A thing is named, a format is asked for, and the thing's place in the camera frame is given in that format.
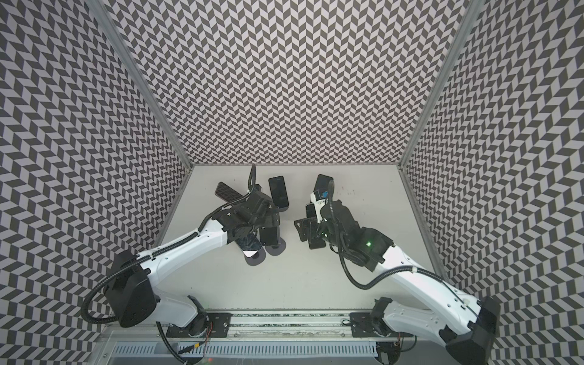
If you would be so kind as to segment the purple phone stand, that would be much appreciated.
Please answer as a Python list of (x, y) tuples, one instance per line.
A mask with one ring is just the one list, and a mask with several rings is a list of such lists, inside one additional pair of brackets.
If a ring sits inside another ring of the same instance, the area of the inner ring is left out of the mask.
[(239, 246), (246, 259), (259, 257), (262, 250), (262, 244), (257, 236), (254, 236), (253, 234), (251, 236), (241, 237), (236, 240), (236, 244)]

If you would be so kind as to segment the black phone stand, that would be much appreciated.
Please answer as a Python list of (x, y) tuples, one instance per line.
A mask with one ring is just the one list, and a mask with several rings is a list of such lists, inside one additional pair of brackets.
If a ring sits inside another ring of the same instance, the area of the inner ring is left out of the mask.
[(279, 246), (279, 227), (261, 228), (259, 230), (259, 239), (263, 246)]

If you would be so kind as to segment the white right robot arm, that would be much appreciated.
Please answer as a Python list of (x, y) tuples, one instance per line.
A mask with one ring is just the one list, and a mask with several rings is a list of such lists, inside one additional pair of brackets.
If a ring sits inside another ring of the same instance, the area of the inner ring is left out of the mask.
[(420, 310), (381, 297), (370, 312), (375, 333), (407, 333), (442, 346), (460, 364), (488, 363), (500, 323), (495, 298), (479, 299), (455, 288), (382, 232), (360, 226), (339, 200), (317, 202), (314, 216), (294, 226), (301, 241), (329, 245), (355, 287), (369, 290), (391, 278), (425, 305)]

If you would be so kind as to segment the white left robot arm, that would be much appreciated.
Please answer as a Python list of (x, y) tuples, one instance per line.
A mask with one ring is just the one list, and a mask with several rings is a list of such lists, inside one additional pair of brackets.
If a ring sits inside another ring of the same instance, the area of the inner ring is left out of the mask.
[(109, 274), (123, 273), (104, 287), (115, 321), (123, 328), (138, 324), (166, 323), (181, 328), (199, 328), (204, 314), (196, 298), (183, 298), (159, 289), (159, 284), (177, 269), (235, 242), (250, 258), (263, 249), (261, 230), (278, 233), (279, 209), (261, 192), (214, 213), (200, 231), (139, 254), (129, 250), (116, 255)]

